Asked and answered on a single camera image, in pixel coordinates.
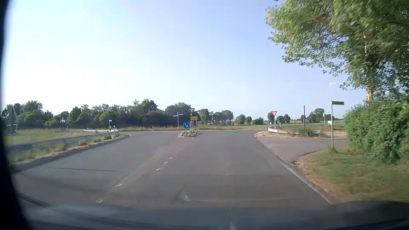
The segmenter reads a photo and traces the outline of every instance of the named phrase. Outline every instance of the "signpost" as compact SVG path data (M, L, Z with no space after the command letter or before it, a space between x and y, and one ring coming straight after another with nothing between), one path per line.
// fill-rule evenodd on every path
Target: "signpost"
M189 122L185 122L183 123L183 128L185 128L185 135L187 135L187 129L190 127L190 123Z
M343 101L333 101L331 100L331 147L334 149L334 124L332 118L334 117L334 112L332 110L332 105L343 106Z
M271 111L271 114L273 115L274 129L276 129L276 114L277 114L277 111Z
M194 108L189 109L189 111L190 111L190 123L192 123L192 114L193 114L194 110L195 110Z
M183 113L179 113L177 115L173 115L174 117L178 117L178 127L179 127L179 116L183 116Z

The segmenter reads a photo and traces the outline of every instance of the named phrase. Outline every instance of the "curb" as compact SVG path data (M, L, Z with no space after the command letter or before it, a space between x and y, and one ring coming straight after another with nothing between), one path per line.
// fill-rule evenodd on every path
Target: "curb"
M54 156L50 156L50 157L36 158L36 159L33 159L31 162L28 162L28 163L12 163L12 164L9 165L9 169L10 169L10 172L12 174L19 173L19 172L25 171L27 169L31 169L31 168L34 168L34 167L37 167L37 166L44 165L44 164L47 164L49 162L55 161L55 160L59 160L61 158L65 158L65 157L80 153L80 152L85 151L85 150L89 150L89 149L99 147L99 146L102 146L102 145L105 145L105 144L109 144L109 143L112 143L112 142L117 142L117 141L126 139L126 138L131 136L130 134L126 134L126 133L120 133L120 134L126 135L126 136L123 137L123 138L113 139L111 141L97 142L96 144L87 145L84 148L71 149L71 150L68 150L66 152L63 152L63 153L60 153L60 154L57 154L57 155L54 155Z
M267 148L267 146L265 146L257 137L256 137L257 141L259 143L261 143L266 149L268 149L272 154L274 154L274 156L276 156L281 164L288 170L290 171L292 174L294 174L298 179L300 179L302 182L304 182L304 184L306 184L308 187L310 187L314 192L316 192L319 196L321 196L325 201L328 202L328 204L336 204L336 203L340 203L339 200L337 200L335 197L332 197L330 195L328 195L324 189L322 189L321 187L319 187L318 185L314 184L313 182L311 182L310 180L308 180L307 178L305 178L303 176L303 173L300 171L300 168L298 167L294 167L293 164L291 162L286 162L284 160L282 160L278 155L276 155L271 149Z

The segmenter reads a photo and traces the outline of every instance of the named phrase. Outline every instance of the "white edge line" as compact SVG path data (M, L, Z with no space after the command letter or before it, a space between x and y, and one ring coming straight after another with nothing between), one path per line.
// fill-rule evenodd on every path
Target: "white edge line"
M312 190L314 190L317 194L319 194L322 198L324 198L325 201L327 201L329 204L333 204L330 200L328 200L328 198L326 198L324 195L321 194L321 192L319 192L319 190L313 186L311 186L307 181L305 181L302 177L300 177L298 175L298 173L296 173L292 168L290 168L289 166L287 166L286 164L282 163L282 165L284 165L284 167L286 167L290 172L292 172L292 174L294 174L296 177L298 177L298 179L300 179L302 182L304 182L306 185L308 185L308 187L310 187Z

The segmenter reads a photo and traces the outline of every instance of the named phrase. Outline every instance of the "grass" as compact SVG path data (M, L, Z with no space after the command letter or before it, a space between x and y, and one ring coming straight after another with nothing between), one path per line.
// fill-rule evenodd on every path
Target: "grass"
M21 144L21 143L29 143L29 142L37 142L42 140L50 140L56 138L64 138L64 137L73 137L79 135L88 135L91 133L83 133L83 132L60 132L58 130L43 130L43 129L32 129L32 130L21 130L18 131L16 135L7 135L4 136L4 140L6 145L11 144ZM31 151L22 151L17 152L14 154L8 154L8 159L11 163L21 162L27 159L38 158L49 153L60 152L64 149L69 149L76 146L83 146L90 143L101 142L102 140L112 139L112 137L116 137L116 134L101 137L101 138L90 138L87 140L79 140L73 141L65 144L55 144L46 147L41 147L37 149L32 149Z
M310 153L299 165L312 182L341 202L355 200L409 201L409 162L375 162L348 148Z
M4 142L6 145L22 144L37 142L42 140L50 140L56 138L66 138L73 136L86 135L83 132L61 132L59 130L45 130L45 129L30 129L30 130L18 130L15 135L4 135Z

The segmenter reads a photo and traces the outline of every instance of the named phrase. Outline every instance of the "guardrail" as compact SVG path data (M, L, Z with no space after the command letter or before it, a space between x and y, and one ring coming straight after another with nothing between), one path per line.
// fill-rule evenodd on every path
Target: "guardrail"
M282 134L291 134L291 135L300 134L300 132L298 132L298 131L279 130L279 129L272 129L270 127L268 128L268 131L272 132L272 133L282 133ZM315 133L315 134L318 134L318 133L321 132L321 130L313 130L312 132Z
M77 140L86 140L90 138L98 138L98 137L100 138L100 137L113 135L113 134L119 135L119 131L106 132L106 133L95 133L95 134L82 135L82 136L69 137L69 138L56 138L56 139L51 139L51 140L30 142L30 143L24 143L24 144L14 144L11 146L7 146L6 149L8 150L9 153L16 153L16 152L27 151L31 149L37 149L37 148L54 145L54 144L61 144L61 143L64 144L64 148L65 148L65 143L69 143L69 142L73 142Z

